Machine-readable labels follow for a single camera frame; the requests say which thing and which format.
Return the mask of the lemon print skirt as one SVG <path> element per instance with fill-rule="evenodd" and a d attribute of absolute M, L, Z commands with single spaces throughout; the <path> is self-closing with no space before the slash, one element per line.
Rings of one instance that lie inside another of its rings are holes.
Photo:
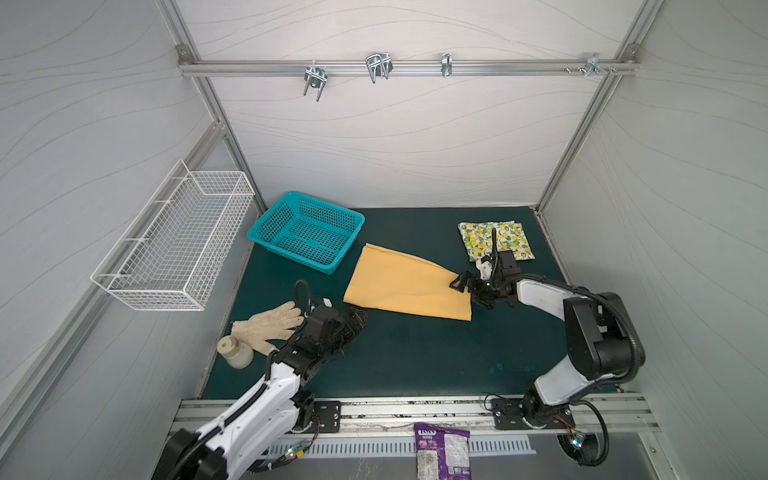
<path fill-rule="evenodd" d="M 518 222 L 461 222 L 458 231 L 471 262 L 491 254 L 492 240 L 499 252 L 513 252 L 516 261 L 535 259 L 523 226 Z"/>

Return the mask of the tan yellow skirt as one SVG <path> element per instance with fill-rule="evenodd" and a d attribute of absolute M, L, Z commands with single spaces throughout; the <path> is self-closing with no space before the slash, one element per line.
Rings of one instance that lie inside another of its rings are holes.
<path fill-rule="evenodd" d="M 368 243 L 344 301 L 363 308 L 469 322 L 470 294 L 450 287 L 457 277 L 431 261 Z"/>

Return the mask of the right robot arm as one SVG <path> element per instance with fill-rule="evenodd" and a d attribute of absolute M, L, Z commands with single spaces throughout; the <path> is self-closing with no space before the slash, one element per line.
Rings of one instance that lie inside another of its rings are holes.
<path fill-rule="evenodd" d="M 476 268 L 455 277 L 450 288 L 487 309 L 507 299 L 563 322 L 567 354 L 513 407 L 529 427 L 544 428 L 592 391 L 633 380 L 644 365 L 644 347 L 619 295 L 523 273 L 508 252 L 486 255 Z"/>

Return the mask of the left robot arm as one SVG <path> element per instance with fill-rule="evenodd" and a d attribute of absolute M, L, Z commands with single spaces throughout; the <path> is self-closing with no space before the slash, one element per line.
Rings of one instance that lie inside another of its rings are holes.
<path fill-rule="evenodd" d="M 306 384 L 367 325 L 357 307 L 316 305 L 287 342 L 268 355 L 264 375 L 227 410 L 167 440 L 154 479 L 238 479 L 280 437 L 317 425 Z"/>

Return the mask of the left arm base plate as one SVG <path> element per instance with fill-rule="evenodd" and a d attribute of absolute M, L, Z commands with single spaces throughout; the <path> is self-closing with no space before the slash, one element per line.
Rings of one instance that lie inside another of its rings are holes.
<path fill-rule="evenodd" d="M 341 410 L 340 401 L 312 401 L 300 406 L 298 420 L 291 432 L 296 434 L 338 433 Z"/>

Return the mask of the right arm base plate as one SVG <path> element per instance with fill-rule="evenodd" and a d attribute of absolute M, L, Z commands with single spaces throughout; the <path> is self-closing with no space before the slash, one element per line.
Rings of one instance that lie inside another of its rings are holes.
<path fill-rule="evenodd" d="M 497 430 L 567 430 L 576 422 L 568 405 L 551 406 L 534 397 L 492 397 L 486 401 Z"/>

